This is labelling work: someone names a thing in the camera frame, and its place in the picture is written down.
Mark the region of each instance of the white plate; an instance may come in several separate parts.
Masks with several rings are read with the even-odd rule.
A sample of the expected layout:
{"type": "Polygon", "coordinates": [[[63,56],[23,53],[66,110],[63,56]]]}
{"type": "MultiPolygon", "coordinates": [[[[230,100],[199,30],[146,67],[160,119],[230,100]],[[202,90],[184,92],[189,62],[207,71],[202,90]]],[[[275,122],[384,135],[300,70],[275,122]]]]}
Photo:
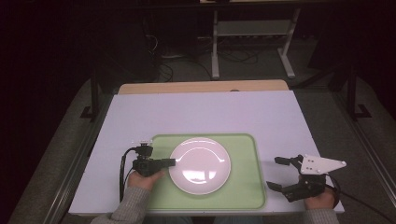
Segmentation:
{"type": "Polygon", "coordinates": [[[169,168],[172,180],[190,194],[216,191],[231,172],[227,150],[209,138],[196,137],[182,142],[170,158],[176,159],[176,166],[169,168]]]}

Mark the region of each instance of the white desk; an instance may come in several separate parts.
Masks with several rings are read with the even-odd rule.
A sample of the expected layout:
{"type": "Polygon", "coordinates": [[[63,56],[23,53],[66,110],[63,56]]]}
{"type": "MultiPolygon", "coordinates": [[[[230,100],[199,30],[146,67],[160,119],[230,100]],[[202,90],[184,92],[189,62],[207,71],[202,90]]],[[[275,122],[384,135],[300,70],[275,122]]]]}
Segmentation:
{"type": "MultiPolygon", "coordinates": [[[[255,138],[262,176],[284,186],[298,181],[292,166],[274,157],[318,156],[293,91],[227,91],[116,95],[69,213],[99,215],[119,205],[120,158],[129,147],[163,133],[248,133],[255,138]]],[[[133,156],[126,164],[131,165],[133,156]]],[[[266,204],[243,211],[148,211],[152,215],[275,215],[304,211],[266,187],[266,204]]],[[[344,211],[339,203],[337,212],[344,211]]]]}

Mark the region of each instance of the human arm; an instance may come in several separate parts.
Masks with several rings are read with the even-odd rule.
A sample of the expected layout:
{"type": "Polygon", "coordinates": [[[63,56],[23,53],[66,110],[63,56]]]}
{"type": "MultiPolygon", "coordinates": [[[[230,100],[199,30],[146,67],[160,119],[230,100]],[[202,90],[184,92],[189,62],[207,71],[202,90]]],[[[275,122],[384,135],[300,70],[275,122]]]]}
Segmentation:
{"type": "Polygon", "coordinates": [[[92,224],[137,224],[142,223],[154,183],[164,175],[163,171],[149,177],[133,172],[128,177],[124,197],[114,213],[95,218],[92,224]]]}
{"type": "Polygon", "coordinates": [[[334,191],[328,188],[316,197],[304,199],[304,224],[338,224],[337,215],[333,210],[334,201],[334,191]]]}

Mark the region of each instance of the person's right hand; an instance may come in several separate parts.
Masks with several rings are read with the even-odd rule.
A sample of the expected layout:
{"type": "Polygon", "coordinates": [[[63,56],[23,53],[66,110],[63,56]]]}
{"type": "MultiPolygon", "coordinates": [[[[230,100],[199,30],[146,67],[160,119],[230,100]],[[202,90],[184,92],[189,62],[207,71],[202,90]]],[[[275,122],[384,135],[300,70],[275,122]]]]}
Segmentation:
{"type": "Polygon", "coordinates": [[[133,171],[128,176],[128,187],[139,187],[151,191],[154,183],[165,175],[164,171],[160,171],[154,175],[143,177],[137,171],[133,171]]]}
{"type": "Polygon", "coordinates": [[[316,197],[304,199],[305,209],[333,208],[335,202],[335,193],[332,189],[325,188],[324,192],[316,197]]]}

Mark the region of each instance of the sleeve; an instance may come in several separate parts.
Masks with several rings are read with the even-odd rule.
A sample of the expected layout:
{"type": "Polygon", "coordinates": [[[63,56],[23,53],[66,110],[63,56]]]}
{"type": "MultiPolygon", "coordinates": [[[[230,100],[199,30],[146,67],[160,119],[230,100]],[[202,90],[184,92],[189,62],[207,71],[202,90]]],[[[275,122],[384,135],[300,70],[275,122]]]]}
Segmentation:
{"type": "Polygon", "coordinates": [[[337,215],[332,209],[313,209],[304,213],[304,224],[339,224],[337,215]]]}
{"type": "Polygon", "coordinates": [[[149,203],[149,191],[128,188],[124,198],[114,213],[96,217],[91,224],[138,224],[142,223],[149,203]]]}

